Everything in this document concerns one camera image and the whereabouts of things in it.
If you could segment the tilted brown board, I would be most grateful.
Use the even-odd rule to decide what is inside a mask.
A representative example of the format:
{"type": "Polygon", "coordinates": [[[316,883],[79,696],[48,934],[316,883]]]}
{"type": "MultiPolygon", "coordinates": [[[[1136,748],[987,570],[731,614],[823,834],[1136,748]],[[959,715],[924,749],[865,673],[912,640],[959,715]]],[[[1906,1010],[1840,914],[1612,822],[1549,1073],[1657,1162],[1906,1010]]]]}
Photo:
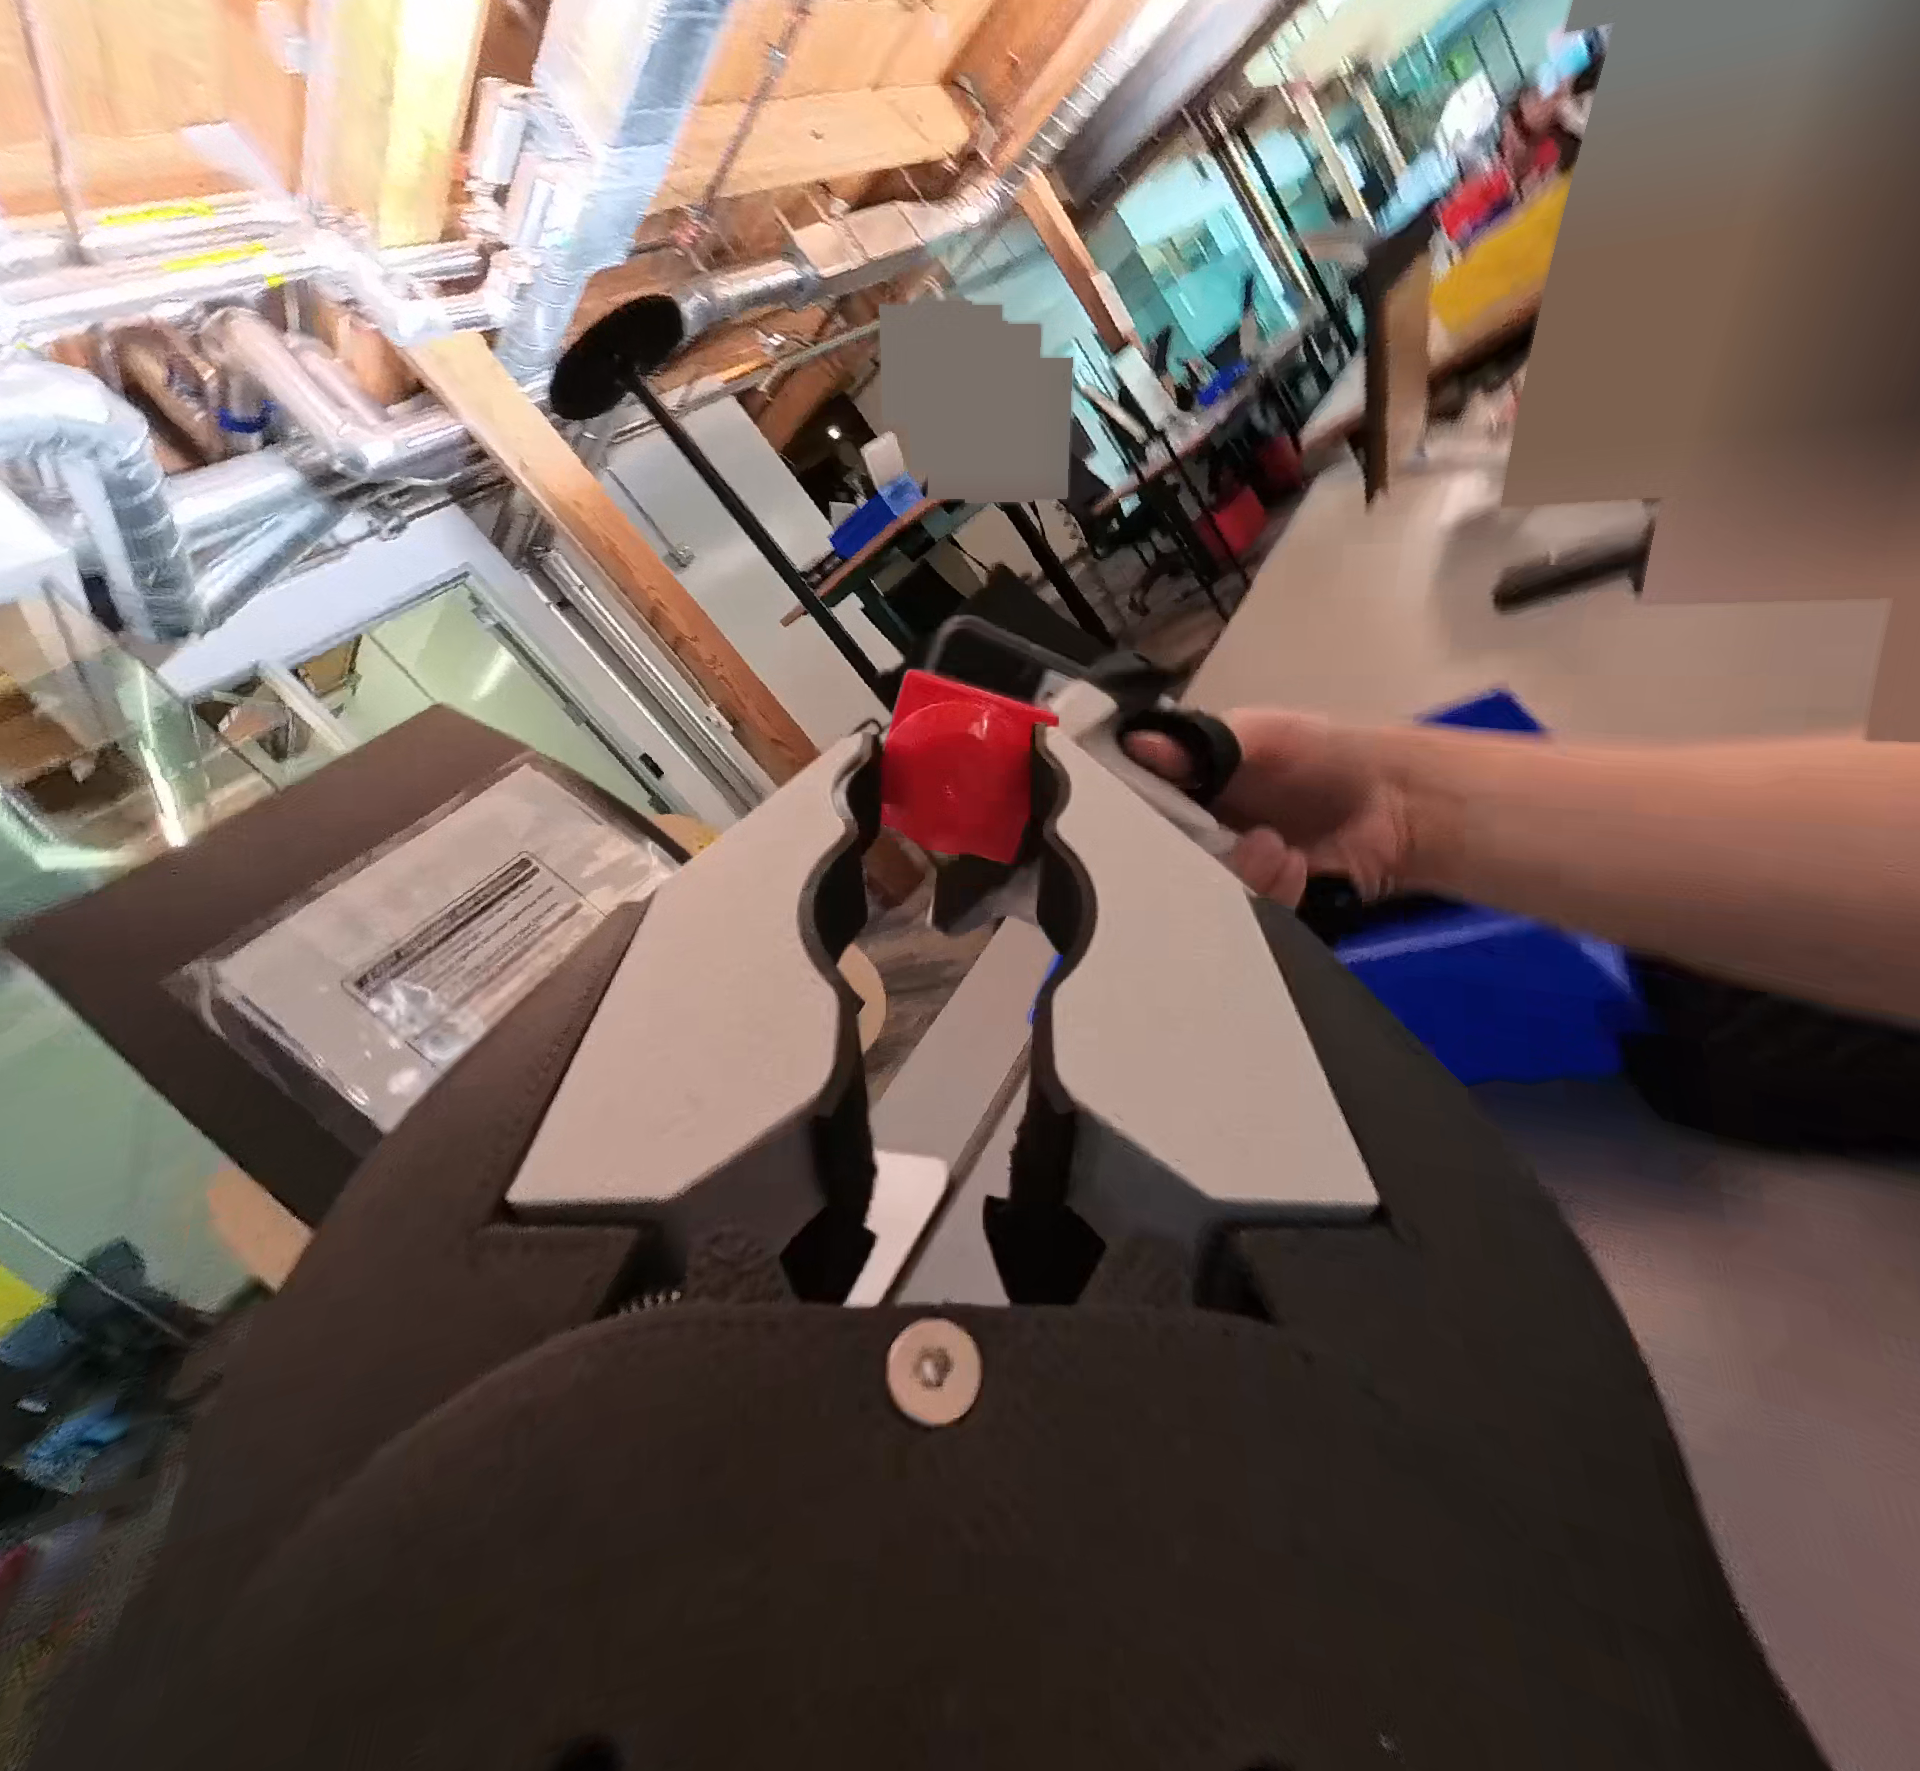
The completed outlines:
{"type": "Polygon", "coordinates": [[[1370,504],[1424,456],[1436,207],[1380,238],[1357,273],[1363,402],[1357,439],[1370,504]]]}

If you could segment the instruction sign on white stand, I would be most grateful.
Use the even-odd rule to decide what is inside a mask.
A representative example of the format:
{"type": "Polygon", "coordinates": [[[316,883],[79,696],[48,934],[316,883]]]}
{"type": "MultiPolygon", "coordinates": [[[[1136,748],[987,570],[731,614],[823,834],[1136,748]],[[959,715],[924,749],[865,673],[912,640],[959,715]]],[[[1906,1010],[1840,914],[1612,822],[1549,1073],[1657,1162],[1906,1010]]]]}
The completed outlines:
{"type": "MultiPolygon", "coordinates": [[[[588,1265],[590,1306],[680,1305],[691,1268],[646,1231],[524,1222],[506,1190],[646,903],[693,857],[434,709],[8,947],[309,1225],[280,1309],[528,1319],[535,1265],[588,1265]]],[[[942,1160],[876,1160],[854,1309],[897,1286],[948,1184],[942,1160]]]]}

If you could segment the black smartphone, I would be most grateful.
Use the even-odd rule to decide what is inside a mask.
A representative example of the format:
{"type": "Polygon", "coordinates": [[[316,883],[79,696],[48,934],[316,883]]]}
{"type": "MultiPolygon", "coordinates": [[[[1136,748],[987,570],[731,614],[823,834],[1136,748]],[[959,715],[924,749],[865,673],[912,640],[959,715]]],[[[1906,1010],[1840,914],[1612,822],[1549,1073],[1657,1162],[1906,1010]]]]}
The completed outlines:
{"type": "Polygon", "coordinates": [[[1517,614],[1610,583],[1622,583],[1635,597],[1643,597],[1657,510],[1655,504],[1643,504],[1632,525],[1621,522],[1610,531],[1515,561],[1492,585],[1492,608],[1497,614],[1517,614]]]}

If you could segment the red storage bin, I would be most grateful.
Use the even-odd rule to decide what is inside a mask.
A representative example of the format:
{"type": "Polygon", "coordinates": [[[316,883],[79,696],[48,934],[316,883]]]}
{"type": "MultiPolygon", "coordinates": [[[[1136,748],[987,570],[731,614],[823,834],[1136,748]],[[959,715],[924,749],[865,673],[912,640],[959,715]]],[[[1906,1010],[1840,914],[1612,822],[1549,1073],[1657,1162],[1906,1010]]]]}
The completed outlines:
{"type": "Polygon", "coordinates": [[[1275,433],[1241,463],[1226,470],[1214,521],[1229,553],[1249,561],[1263,551],[1268,535],[1288,518],[1305,491],[1302,454],[1286,433],[1275,433]]]}

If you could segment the yellow plastic bin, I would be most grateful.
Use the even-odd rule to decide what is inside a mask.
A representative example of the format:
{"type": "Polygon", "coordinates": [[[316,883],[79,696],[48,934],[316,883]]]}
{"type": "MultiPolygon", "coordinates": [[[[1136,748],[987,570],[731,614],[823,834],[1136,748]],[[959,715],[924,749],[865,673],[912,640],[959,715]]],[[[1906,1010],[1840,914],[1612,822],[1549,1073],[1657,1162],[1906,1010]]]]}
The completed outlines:
{"type": "Polygon", "coordinates": [[[1456,253],[1428,294],[1431,319],[1441,329],[1462,338],[1481,319],[1507,316],[1542,292],[1569,188],[1569,174],[1552,176],[1456,253]]]}

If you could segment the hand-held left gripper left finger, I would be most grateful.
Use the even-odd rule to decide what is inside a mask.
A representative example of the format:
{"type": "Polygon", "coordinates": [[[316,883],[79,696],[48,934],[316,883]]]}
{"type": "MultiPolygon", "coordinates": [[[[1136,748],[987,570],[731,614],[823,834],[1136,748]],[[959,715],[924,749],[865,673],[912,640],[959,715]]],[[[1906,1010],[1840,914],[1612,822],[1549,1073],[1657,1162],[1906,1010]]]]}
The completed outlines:
{"type": "Polygon", "coordinates": [[[801,1300],[849,1303],[878,1160],[843,957],[869,920],[880,757],[880,727],[854,730],[652,896],[510,1214],[646,1231],[673,1273],[740,1233],[801,1300]]]}

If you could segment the silver ventilation duct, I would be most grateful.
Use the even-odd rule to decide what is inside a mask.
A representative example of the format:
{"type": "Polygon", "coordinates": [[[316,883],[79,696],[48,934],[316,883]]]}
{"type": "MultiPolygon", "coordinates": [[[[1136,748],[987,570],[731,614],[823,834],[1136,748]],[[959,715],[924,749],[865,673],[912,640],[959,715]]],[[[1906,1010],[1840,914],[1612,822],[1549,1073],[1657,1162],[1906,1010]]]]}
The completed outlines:
{"type": "Polygon", "coordinates": [[[3,458],[55,468],[119,618],[154,645],[218,629],[350,518],[273,452],[170,477],[131,405],[49,359],[3,365],[3,458]]]}

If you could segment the silver rectangular duct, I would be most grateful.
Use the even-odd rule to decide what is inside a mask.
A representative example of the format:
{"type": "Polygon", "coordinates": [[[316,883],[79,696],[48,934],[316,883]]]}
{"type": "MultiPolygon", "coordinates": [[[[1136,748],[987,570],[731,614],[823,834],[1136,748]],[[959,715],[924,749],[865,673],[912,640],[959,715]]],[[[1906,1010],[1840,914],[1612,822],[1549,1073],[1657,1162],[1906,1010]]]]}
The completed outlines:
{"type": "Polygon", "coordinates": [[[590,279],[627,262],[733,0],[552,0],[506,202],[516,291],[493,356],[535,393],[590,279]]]}

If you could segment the large blue plastic bin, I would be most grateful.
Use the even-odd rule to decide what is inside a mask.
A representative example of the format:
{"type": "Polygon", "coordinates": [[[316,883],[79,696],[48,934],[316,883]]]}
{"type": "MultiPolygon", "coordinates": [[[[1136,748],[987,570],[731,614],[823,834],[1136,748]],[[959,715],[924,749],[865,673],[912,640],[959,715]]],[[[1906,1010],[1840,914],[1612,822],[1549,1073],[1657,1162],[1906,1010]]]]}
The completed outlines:
{"type": "Polygon", "coordinates": [[[1317,879],[1299,919],[1468,1085],[1602,1080],[1646,1028],[1627,956],[1503,911],[1428,894],[1363,903],[1317,879]]]}

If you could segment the small blue bin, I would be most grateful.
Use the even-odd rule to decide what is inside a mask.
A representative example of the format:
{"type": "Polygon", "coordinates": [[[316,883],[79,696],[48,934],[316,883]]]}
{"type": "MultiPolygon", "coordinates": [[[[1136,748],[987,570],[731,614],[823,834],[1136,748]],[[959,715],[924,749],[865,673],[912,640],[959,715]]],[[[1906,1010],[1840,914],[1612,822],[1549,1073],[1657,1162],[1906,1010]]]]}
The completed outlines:
{"type": "Polygon", "coordinates": [[[872,547],[893,522],[924,503],[924,487],[909,473],[876,487],[869,497],[841,517],[828,531],[828,549],[841,559],[854,559],[872,547]]]}

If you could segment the red plastic block with peg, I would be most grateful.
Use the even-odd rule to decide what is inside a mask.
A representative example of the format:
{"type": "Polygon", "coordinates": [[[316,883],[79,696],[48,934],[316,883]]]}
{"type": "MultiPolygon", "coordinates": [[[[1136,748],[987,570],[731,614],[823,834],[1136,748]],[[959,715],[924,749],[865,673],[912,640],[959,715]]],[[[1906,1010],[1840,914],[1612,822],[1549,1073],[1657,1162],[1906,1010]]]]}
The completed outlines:
{"type": "Polygon", "coordinates": [[[882,824],[934,857],[1016,866],[1032,820],[1034,740],[1058,724],[1048,709],[906,671],[882,744],[882,824]]]}

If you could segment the wooden support post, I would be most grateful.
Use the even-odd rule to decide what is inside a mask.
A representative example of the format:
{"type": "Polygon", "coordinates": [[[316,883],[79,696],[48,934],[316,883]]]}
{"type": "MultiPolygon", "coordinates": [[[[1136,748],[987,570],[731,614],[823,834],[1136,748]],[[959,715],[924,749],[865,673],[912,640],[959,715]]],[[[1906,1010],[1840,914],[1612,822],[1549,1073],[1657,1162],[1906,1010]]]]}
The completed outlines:
{"type": "Polygon", "coordinates": [[[788,784],[817,762],[820,752],[801,723],[643,542],[479,333],[404,346],[403,356],[563,544],[644,623],[773,784],[788,784]]]}

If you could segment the wooden standing desk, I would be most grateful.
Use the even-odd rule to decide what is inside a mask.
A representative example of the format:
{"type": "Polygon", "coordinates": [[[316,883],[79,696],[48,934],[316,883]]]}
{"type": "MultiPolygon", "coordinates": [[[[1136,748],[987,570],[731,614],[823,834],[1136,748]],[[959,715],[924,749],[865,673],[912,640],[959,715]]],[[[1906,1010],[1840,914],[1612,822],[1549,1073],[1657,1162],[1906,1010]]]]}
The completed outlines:
{"type": "Polygon", "coordinates": [[[868,599],[882,602],[912,566],[953,542],[983,510],[983,504],[924,497],[918,510],[893,522],[858,557],[841,561],[828,551],[806,566],[804,583],[827,608],[865,604],[868,599]]]}

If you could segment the black floor lamp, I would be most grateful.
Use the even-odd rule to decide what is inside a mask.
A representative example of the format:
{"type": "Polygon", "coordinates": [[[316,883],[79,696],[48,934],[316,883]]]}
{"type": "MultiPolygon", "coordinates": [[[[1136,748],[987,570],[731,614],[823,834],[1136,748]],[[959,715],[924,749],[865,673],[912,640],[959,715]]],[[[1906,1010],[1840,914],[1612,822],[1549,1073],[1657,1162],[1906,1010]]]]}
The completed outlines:
{"type": "Polygon", "coordinates": [[[675,327],[662,298],[615,309],[562,356],[552,409],[609,423],[605,487],[777,702],[827,744],[892,711],[899,654],[876,627],[849,627],[808,579],[827,521],[751,416],[733,398],[668,405],[654,372],[675,327]]]}

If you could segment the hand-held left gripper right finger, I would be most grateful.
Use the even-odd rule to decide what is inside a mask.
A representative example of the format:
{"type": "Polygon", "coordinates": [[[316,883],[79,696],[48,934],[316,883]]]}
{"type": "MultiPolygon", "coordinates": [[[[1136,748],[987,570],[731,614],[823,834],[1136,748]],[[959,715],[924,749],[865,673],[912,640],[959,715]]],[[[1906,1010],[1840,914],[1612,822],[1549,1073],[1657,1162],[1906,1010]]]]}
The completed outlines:
{"type": "Polygon", "coordinates": [[[1058,963],[983,1233],[1011,1305],[1076,1305],[1145,1242],[1212,1291],[1265,1231],[1361,1231],[1380,1187],[1232,836],[1107,724],[1034,737],[1034,923],[1058,963]]]}

